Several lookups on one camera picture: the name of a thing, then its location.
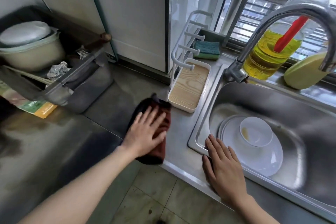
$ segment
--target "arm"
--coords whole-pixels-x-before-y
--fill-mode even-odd
[[[85,224],[116,176],[132,160],[147,154],[163,141],[166,132],[153,139],[166,116],[162,113],[155,120],[157,112],[157,108],[152,112],[148,108],[144,114],[139,113],[121,146],[43,201],[19,223]]]
[[[230,146],[227,148],[213,135],[209,135],[205,143],[213,168],[209,158],[203,156],[203,169],[207,180],[219,196],[231,204],[247,223],[279,224],[247,194],[243,168],[234,150]]]

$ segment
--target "wood grain surface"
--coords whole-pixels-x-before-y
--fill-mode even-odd
[[[195,109],[200,100],[209,70],[200,65],[195,65],[193,71],[183,68],[175,86],[169,96],[171,102]]]

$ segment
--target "faucet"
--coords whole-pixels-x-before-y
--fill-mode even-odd
[[[247,56],[262,37],[264,32],[277,20],[288,16],[307,16],[319,23],[327,32],[328,50],[319,69],[323,72],[333,72],[336,68],[336,14],[330,8],[314,4],[296,4],[283,6],[269,15],[256,28],[241,54],[224,70],[223,78],[226,81],[238,83],[247,82],[249,74],[242,68]]]

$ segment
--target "floor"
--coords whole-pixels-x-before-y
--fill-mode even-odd
[[[243,222],[234,211],[163,168],[141,165],[111,222],[111,224],[133,223],[240,224]]]

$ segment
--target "soap tray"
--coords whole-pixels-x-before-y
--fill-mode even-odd
[[[205,91],[211,66],[207,63],[188,58],[185,63],[195,65],[194,70],[183,67],[168,94],[172,106],[186,112],[195,112],[201,95]]]

